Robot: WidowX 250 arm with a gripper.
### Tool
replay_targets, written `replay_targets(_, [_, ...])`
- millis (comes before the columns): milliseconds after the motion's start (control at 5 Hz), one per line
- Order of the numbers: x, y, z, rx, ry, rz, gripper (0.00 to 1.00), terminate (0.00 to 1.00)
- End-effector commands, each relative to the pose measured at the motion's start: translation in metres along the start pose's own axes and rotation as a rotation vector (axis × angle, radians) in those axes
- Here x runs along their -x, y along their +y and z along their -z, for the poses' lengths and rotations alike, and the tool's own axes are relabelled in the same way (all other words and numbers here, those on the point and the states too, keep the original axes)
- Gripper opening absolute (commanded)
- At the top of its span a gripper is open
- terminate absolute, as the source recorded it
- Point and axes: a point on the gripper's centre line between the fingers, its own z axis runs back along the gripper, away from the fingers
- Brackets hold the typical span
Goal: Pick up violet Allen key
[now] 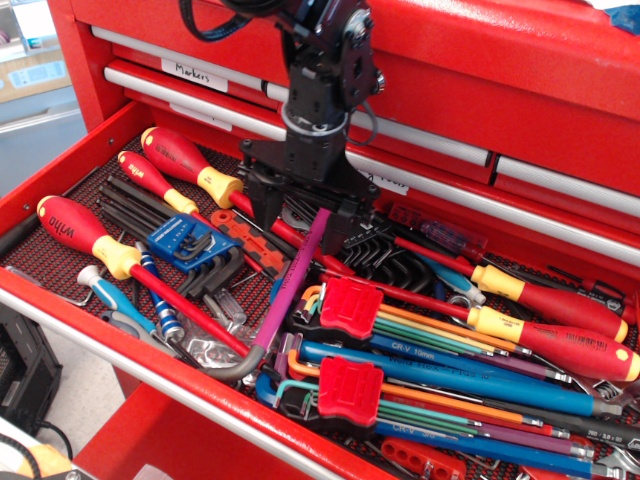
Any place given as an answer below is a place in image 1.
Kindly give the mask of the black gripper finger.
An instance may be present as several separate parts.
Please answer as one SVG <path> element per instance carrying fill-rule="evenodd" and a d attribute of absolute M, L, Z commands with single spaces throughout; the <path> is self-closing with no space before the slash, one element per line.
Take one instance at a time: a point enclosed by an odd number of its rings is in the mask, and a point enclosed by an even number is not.
<path fill-rule="evenodd" d="M 283 204 L 282 187 L 285 179 L 279 175 L 251 172 L 247 178 L 247 192 L 253 217 L 259 228 L 269 231 L 280 215 Z"/>
<path fill-rule="evenodd" d="M 343 244 L 353 237 L 361 224 L 369 224 L 373 215 L 373 206 L 369 204 L 341 204 L 336 212 L 329 215 L 321 249 L 324 255 L 333 255 L 341 250 Z"/>

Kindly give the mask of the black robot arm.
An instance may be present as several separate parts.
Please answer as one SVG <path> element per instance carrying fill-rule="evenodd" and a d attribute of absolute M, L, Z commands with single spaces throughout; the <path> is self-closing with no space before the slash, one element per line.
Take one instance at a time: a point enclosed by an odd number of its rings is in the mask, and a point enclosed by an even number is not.
<path fill-rule="evenodd" d="M 196 25 L 189 1 L 179 4 L 183 23 L 204 42 L 221 41 L 255 18 L 281 31 L 289 93 L 281 116 L 286 137 L 241 145 L 247 193 L 260 227 L 270 229 L 284 198 L 297 197 L 328 211 L 325 255 L 337 253 L 360 223 L 373 216 L 380 190 L 347 160 L 350 120 L 385 87 L 373 61 L 371 10 L 364 1 L 228 1 L 227 22 Z"/>

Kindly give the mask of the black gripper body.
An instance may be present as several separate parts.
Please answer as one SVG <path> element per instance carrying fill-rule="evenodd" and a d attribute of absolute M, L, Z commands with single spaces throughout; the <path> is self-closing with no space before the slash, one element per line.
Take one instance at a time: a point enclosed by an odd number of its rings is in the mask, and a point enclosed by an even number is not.
<path fill-rule="evenodd" d="M 379 188 L 347 160 L 343 127 L 306 133 L 289 129 L 283 141 L 245 140 L 240 149 L 247 178 L 260 172 L 285 179 L 283 201 L 290 195 L 333 213 L 341 204 L 373 206 L 379 197 Z"/>

